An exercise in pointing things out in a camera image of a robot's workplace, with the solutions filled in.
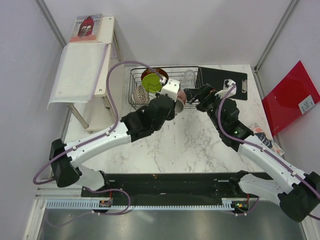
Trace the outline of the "orange pink mug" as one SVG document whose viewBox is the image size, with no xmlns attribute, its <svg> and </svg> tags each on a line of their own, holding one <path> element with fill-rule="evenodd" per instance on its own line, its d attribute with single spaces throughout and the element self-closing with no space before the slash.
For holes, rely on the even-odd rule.
<svg viewBox="0 0 320 240">
<path fill-rule="evenodd" d="M 187 102 L 187 95 L 183 90 L 180 90 L 177 93 L 177 99 L 176 99 L 175 108 L 174 108 L 176 115 L 181 113 L 185 109 L 186 102 Z"/>
</svg>

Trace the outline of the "clear octagonal glass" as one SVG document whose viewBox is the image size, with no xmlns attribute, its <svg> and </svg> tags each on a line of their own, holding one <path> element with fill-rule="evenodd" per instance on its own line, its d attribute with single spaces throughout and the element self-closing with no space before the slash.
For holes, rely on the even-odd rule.
<svg viewBox="0 0 320 240">
<path fill-rule="evenodd" d="M 184 76 L 183 76 L 183 84 L 187 87 L 193 86 L 195 84 L 196 81 L 196 73 L 194 70 L 191 69 L 187 69 L 184 72 Z"/>
</svg>

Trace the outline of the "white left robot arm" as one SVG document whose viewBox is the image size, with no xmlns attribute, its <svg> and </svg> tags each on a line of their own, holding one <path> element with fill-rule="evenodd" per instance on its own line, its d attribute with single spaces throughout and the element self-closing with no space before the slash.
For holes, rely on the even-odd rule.
<svg viewBox="0 0 320 240">
<path fill-rule="evenodd" d="M 83 165 L 84 162 L 112 148 L 135 142 L 159 131 L 165 121 L 175 117 L 176 101 L 159 95 L 147 106 L 131 112 L 116 126 L 78 141 L 64 143 L 60 138 L 51 144 L 49 162 L 53 180 L 59 188 L 78 184 L 91 189 L 99 197 L 110 191 L 107 175 Z"/>
</svg>

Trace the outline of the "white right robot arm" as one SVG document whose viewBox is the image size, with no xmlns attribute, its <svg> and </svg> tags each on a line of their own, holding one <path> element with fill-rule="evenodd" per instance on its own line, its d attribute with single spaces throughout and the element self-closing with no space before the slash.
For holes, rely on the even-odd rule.
<svg viewBox="0 0 320 240">
<path fill-rule="evenodd" d="M 320 176 L 309 174 L 285 161 L 268 148 L 247 126 L 239 120 L 237 103 L 230 99 L 236 85 L 216 91 L 209 84 L 200 88 L 186 88 L 187 103 L 198 101 L 196 109 L 207 113 L 222 142 L 245 156 L 270 176 L 270 180 L 252 173 L 239 171 L 229 184 L 235 197 L 244 193 L 262 197 L 280 207 L 293 221 L 302 222 L 306 217 L 319 220 L 312 211 L 320 205 Z"/>
</svg>

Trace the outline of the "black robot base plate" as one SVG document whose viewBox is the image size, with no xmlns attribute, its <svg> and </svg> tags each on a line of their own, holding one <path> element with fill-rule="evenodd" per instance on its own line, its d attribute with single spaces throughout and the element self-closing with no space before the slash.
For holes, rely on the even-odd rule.
<svg viewBox="0 0 320 240">
<path fill-rule="evenodd" d="M 108 198 L 120 204 L 218 204 L 223 199 L 246 201 L 249 196 L 230 182 L 236 173 L 133 173 L 108 174 L 105 187 L 111 192 L 82 197 Z"/>
</svg>

